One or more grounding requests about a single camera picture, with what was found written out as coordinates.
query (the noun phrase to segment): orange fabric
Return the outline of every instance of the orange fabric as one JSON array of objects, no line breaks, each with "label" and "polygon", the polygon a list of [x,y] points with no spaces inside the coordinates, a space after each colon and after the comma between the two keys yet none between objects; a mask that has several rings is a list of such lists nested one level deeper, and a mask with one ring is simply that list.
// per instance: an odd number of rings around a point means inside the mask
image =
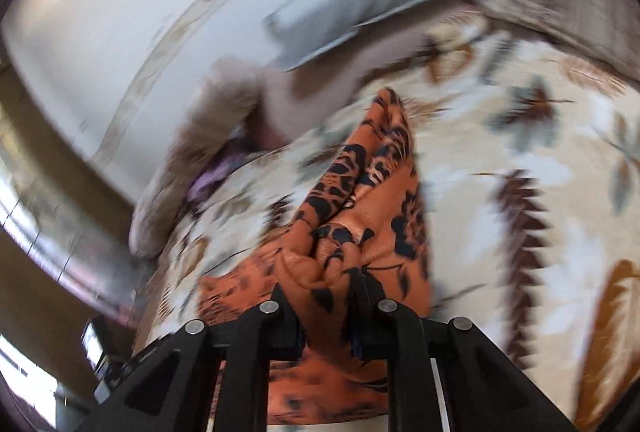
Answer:
[{"label": "orange fabric", "polygon": [[402,102],[381,90],[286,232],[229,274],[199,281],[208,324],[267,300],[276,282],[298,315],[307,347],[300,361],[271,365],[271,424],[386,412],[385,362],[353,358],[342,330],[353,270],[377,279],[388,298],[429,313],[428,239],[412,147]]}]

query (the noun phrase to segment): floor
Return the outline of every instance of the floor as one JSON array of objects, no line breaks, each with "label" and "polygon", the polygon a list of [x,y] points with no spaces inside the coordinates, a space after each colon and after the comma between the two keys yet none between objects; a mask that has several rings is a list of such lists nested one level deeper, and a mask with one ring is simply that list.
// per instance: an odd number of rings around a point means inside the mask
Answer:
[{"label": "floor", "polygon": [[0,225],[66,290],[135,327],[152,267],[129,254],[130,210],[53,131],[14,70],[0,71]]}]

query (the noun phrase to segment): bedspread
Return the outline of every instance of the bedspread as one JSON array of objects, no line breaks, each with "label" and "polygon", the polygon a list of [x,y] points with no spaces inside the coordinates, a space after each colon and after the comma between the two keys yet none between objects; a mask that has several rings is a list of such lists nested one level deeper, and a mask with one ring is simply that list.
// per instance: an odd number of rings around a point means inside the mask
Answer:
[{"label": "bedspread", "polygon": [[640,94],[542,38],[500,31],[375,79],[234,172],[175,228],[146,341],[198,316],[201,276],[224,275],[283,231],[382,87],[402,98],[415,136],[433,317],[471,318],[590,430],[640,371]]}]

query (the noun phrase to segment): bed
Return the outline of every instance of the bed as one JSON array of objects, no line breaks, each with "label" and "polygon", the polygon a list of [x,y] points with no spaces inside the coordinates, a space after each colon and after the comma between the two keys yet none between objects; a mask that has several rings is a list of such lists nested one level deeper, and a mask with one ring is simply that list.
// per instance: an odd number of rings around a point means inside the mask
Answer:
[{"label": "bed", "polygon": [[[436,32],[473,35],[372,75],[320,125],[190,205],[159,258],[136,347],[199,317],[202,278],[232,272],[283,232],[372,98],[391,88],[414,133],[432,317],[471,318],[592,430],[640,373],[638,4],[584,25],[572,1],[479,0],[436,19]],[[613,30],[621,35],[607,39]],[[296,409],[273,422],[295,425]]]}]

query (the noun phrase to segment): bolt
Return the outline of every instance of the bolt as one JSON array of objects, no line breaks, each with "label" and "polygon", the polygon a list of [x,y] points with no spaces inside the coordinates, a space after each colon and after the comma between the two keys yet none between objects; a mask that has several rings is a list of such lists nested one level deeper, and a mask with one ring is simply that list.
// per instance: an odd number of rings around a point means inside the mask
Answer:
[{"label": "bolt", "polygon": [[266,314],[275,313],[280,304],[278,304],[275,300],[265,300],[262,304],[260,304],[260,311]]},{"label": "bolt", "polygon": [[459,331],[468,331],[474,324],[467,317],[455,317],[453,319],[453,326]]},{"label": "bolt", "polygon": [[378,309],[383,313],[393,313],[396,309],[398,309],[398,302],[395,300],[391,300],[390,298],[385,298],[378,302]]},{"label": "bolt", "polygon": [[189,320],[184,326],[184,330],[190,335],[197,335],[204,330],[204,322],[202,320]]}]

